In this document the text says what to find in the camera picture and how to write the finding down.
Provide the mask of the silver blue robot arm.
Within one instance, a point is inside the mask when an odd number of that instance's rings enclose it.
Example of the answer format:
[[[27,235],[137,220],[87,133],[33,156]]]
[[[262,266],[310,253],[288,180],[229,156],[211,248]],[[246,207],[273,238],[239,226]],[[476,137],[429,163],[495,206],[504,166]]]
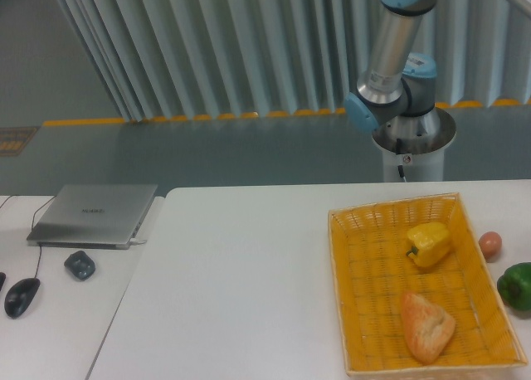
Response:
[[[530,0],[379,0],[368,65],[344,100],[373,132],[437,103],[530,101]]]

